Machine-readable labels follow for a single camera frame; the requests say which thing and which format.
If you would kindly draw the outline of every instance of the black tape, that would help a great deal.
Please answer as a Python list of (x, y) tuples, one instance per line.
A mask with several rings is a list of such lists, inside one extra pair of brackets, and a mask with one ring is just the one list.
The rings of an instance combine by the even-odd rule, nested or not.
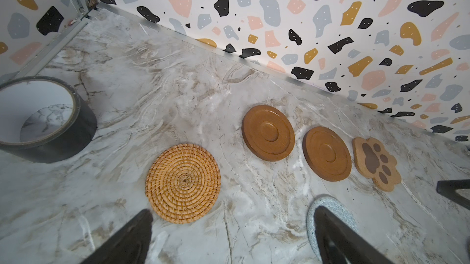
[(24, 77), (0, 85), (0, 90), (28, 80), (47, 80), (64, 87), (74, 100), (72, 115), (57, 131), (45, 138), (22, 143), (6, 143), (0, 140), (0, 149), (32, 162), (52, 163), (70, 158), (83, 150), (93, 139), (97, 122), (93, 111), (72, 86), (52, 77)]

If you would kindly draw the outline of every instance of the light blue woven coaster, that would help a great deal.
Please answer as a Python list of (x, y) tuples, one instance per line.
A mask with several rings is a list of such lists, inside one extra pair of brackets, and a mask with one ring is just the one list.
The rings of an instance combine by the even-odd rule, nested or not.
[(321, 197), (316, 199), (310, 208), (308, 209), (307, 214), (307, 236), (308, 241), (310, 242), (310, 246), (314, 250), (315, 255), (317, 255), (318, 259), (321, 260), (320, 257), (320, 249), (318, 248), (317, 238), (315, 236), (315, 220), (314, 220), (314, 213), (315, 209), (320, 206), (326, 207), (330, 210), (333, 214), (336, 215), (341, 221), (346, 223), (354, 232), (359, 234), (357, 229), (356, 220), (354, 219), (353, 215), (349, 212), (343, 204), (341, 204), (337, 199), (329, 196)]

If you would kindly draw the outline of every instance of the round wooden coaster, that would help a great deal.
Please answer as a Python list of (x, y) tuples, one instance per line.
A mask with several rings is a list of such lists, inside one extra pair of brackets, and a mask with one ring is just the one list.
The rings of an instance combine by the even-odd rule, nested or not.
[(258, 105), (243, 118), (243, 139), (248, 148), (266, 161), (279, 161), (294, 149), (295, 135), (292, 125), (278, 109)]
[(317, 126), (304, 137), (305, 159), (322, 179), (340, 181), (351, 173), (351, 156), (344, 141), (331, 129)]
[(203, 147), (179, 144), (164, 151), (147, 175), (145, 195), (161, 218), (176, 224), (206, 215), (220, 192), (220, 171)]

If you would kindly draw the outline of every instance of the spiral weave pattern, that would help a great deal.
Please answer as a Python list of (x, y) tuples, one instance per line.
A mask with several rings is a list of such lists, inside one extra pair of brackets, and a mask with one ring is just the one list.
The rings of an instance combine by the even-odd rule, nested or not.
[(145, 195), (161, 218), (176, 224), (198, 220), (214, 206), (220, 171), (203, 147), (179, 144), (164, 151), (150, 167)]

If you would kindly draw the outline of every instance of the paw-shaped coaster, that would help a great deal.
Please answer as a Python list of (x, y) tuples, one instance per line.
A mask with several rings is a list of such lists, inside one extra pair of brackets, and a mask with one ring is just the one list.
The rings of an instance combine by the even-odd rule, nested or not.
[(374, 184), (386, 192), (393, 191), (401, 183), (396, 169), (397, 160), (385, 150), (384, 144), (376, 138), (355, 138), (352, 140), (354, 163), (359, 173), (372, 179)]

